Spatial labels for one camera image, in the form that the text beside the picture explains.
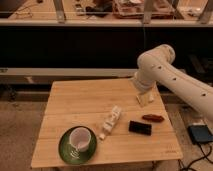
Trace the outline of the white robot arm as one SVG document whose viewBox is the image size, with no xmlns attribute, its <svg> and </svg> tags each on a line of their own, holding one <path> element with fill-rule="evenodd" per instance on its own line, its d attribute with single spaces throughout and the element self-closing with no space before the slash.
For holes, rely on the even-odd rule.
<svg viewBox="0 0 213 171">
<path fill-rule="evenodd" d="M 145 94 L 159 82 L 213 121 L 213 87 L 176 69 L 172 65 L 174 59 L 175 51 L 167 44 L 142 53 L 137 59 L 138 70 L 132 77 L 133 84 Z"/>
</svg>

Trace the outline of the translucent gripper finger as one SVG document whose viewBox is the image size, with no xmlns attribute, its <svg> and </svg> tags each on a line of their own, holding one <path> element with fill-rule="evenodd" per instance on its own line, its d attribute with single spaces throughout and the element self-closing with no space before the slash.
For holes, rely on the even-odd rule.
<svg viewBox="0 0 213 171">
<path fill-rule="evenodd" d="M 149 93 L 139 94 L 139 101 L 142 107 L 145 107 L 149 104 Z"/>
</svg>

